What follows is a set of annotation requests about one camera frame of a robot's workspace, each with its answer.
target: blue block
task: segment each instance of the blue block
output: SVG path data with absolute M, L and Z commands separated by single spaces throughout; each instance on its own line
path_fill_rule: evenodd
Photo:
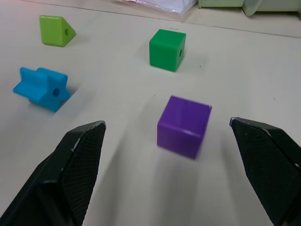
M 66 89 L 68 76 L 45 68 L 36 71 L 21 67 L 21 81 L 14 92 L 27 97 L 31 102 L 56 112 L 61 102 L 71 94 Z

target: lime green triangular prism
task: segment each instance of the lime green triangular prism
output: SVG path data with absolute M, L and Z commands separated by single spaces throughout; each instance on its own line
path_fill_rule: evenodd
M 69 41 L 71 41 L 71 39 L 73 39 L 73 37 L 76 35 L 76 32 L 64 18 L 62 18 L 62 29 L 63 46 L 65 46 Z
M 64 47 L 76 35 L 62 16 L 40 16 L 42 43 Z

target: white table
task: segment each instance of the white table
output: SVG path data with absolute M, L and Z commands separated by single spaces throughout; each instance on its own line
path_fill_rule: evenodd
M 43 45 L 39 15 L 64 16 L 77 36 Z M 229 121 L 263 121 L 301 144 L 300 39 L 16 0 L 0 1 L 0 28 L 0 214 L 67 131 L 105 120 L 85 226 L 271 225 Z M 187 33 L 176 73 L 149 66 L 159 28 Z M 76 92 L 56 113 L 34 106 L 12 92 L 21 66 L 66 73 Z M 171 95 L 213 106 L 197 161 L 156 146 Z

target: toy block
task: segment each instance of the toy block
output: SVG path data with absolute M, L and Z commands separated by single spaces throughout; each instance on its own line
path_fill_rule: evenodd
M 14 92 L 27 97 L 31 102 L 56 112 L 61 102 L 71 94 L 66 89 L 68 76 L 45 68 L 36 71 L 21 67 L 21 81 Z
M 175 72 L 184 57 L 186 34 L 160 29 L 150 40 L 150 65 Z
M 158 122 L 157 145 L 196 159 L 212 107 L 171 96 Z
M 74 29 L 61 16 L 40 16 L 42 43 L 45 45 L 67 45 L 76 35 Z

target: block hole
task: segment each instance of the block hole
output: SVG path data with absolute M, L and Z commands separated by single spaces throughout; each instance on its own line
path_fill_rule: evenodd
M 53 92 L 52 92 L 52 95 L 54 97 L 57 97 L 58 95 L 60 95 L 60 90 L 58 88 L 54 89 Z

